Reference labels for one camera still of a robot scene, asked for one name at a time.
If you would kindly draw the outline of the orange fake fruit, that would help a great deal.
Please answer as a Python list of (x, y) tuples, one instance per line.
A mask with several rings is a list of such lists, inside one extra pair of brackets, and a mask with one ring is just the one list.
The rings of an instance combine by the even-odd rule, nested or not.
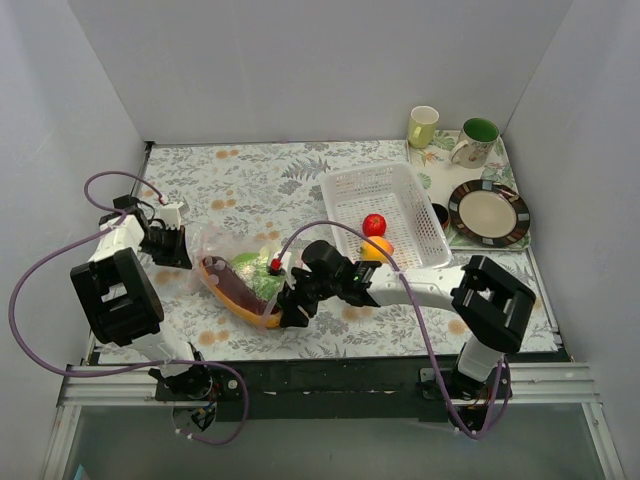
[(381, 236), (370, 236), (360, 246), (360, 259), (362, 261), (388, 263), (393, 254), (393, 245)]

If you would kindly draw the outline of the red fake strawberry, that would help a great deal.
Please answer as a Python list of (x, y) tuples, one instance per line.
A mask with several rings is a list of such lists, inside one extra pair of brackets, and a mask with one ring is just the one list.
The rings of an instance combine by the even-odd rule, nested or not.
[(383, 237), (386, 230), (386, 219), (380, 214), (369, 214), (362, 222), (362, 232), (367, 237)]

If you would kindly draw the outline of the clear zip top bag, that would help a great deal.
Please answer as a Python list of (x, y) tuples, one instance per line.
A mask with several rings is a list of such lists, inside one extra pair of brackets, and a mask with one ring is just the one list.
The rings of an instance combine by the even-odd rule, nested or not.
[(193, 276), (231, 313), (261, 330), (280, 327), (277, 297), (284, 279), (268, 272), (280, 250), (277, 242), (193, 223), (187, 228), (186, 246)]

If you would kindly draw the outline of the white plastic basket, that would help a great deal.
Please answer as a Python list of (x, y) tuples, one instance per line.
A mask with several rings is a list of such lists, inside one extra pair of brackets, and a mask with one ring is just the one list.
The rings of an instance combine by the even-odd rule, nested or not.
[(403, 270), (444, 267), (452, 260), (446, 236), (413, 167), (376, 162), (319, 177), (328, 219), (361, 231), (365, 217), (379, 214), (393, 259)]

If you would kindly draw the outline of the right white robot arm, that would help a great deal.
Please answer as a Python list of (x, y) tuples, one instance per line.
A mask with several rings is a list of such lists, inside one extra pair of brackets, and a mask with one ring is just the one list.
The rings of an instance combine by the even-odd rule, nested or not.
[(471, 337), (446, 383), (469, 398), (486, 389), (502, 356), (519, 352), (536, 301), (529, 287), (482, 255), (463, 266), (457, 285), (430, 269), (399, 272), (380, 261), (351, 261), (324, 240), (309, 244), (300, 260), (275, 255), (269, 269), (285, 277), (277, 300), (283, 328), (307, 326), (319, 303), (333, 297), (354, 307), (417, 305), (457, 313)]

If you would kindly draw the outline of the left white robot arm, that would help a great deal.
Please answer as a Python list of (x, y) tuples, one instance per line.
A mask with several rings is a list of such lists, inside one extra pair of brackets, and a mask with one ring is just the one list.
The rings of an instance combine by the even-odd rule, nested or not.
[(212, 393), (213, 377), (195, 347), (164, 322), (161, 300), (138, 259), (142, 252), (158, 266), (192, 268), (181, 224), (186, 206), (163, 206), (149, 219), (144, 205), (132, 195), (116, 198), (114, 212), (99, 221), (103, 236), (95, 252), (70, 279), (100, 343), (134, 349), (156, 364), (149, 375), (160, 385), (200, 400)]

